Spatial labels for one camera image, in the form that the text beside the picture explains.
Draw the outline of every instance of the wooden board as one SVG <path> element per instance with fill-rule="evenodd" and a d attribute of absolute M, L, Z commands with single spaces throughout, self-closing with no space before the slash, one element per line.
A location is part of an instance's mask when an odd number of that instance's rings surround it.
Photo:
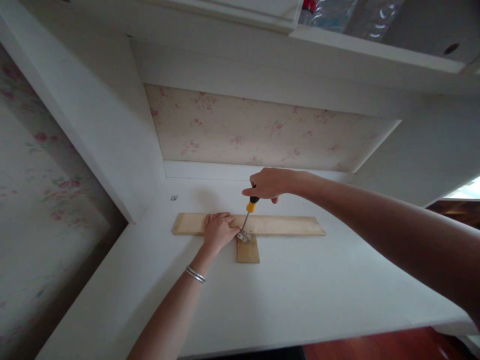
<path fill-rule="evenodd" d="M 207 214 L 182 212 L 178 214 L 173 228 L 175 235 L 202 235 Z M 241 227 L 246 215 L 233 215 L 235 220 L 230 227 Z M 246 232 L 262 236 L 324 236 L 315 217 L 307 216 L 261 216 L 250 215 L 246 222 Z"/>
<path fill-rule="evenodd" d="M 253 236 L 249 244 L 241 240 L 236 241 L 236 262 L 260 264 L 259 247 L 257 245 L 257 237 Z"/>

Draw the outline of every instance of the plastic bottle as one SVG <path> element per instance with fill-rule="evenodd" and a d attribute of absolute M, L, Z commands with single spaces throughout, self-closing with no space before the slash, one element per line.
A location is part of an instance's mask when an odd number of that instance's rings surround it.
<path fill-rule="evenodd" d="M 358 0 L 318 0 L 311 25 L 343 33 L 357 2 Z"/>
<path fill-rule="evenodd" d="M 316 7 L 317 2 L 315 0 L 303 0 L 298 23 L 302 25 L 311 25 Z"/>
<path fill-rule="evenodd" d="M 403 3 L 404 0 L 368 0 L 361 9 L 357 9 L 358 21 L 351 24 L 353 31 L 349 31 L 349 35 L 380 42 Z"/>

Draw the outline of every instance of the white desk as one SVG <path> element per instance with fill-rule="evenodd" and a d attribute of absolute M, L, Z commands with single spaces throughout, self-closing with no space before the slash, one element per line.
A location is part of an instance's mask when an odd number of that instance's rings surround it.
<path fill-rule="evenodd" d="M 37 359 L 124 359 L 201 245 L 174 236 L 178 213 L 245 213 L 247 181 L 167 178 L 129 225 Z M 176 201 L 170 201 L 178 195 Z M 315 216 L 327 236 L 258 239 L 260 264 L 236 263 L 229 244 L 215 260 L 181 356 L 327 341 L 451 322 L 459 307 L 379 255 L 308 201 L 260 200 L 256 214 Z"/>

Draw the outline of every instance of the left hand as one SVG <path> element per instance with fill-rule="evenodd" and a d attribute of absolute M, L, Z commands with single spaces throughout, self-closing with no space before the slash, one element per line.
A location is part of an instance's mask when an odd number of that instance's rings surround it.
<path fill-rule="evenodd" d="M 219 252 L 240 232 L 239 227 L 230 227 L 235 220 L 229 212 L 218 212 L 207 215 L 204 221 L 203 244 Z"/>

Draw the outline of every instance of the floral wallpaper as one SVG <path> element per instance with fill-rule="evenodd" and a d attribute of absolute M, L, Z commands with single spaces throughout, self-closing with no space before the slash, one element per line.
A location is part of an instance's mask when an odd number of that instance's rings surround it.
<path fill-rule="evenodd" d="M 0 359 L 33 359 L 126 221 L 1 46 L 0 67 Z"/>
<path fill-rule="evenodd" d="M 165 160 L 353 172 L 396 120 L 145 84 Z"/>

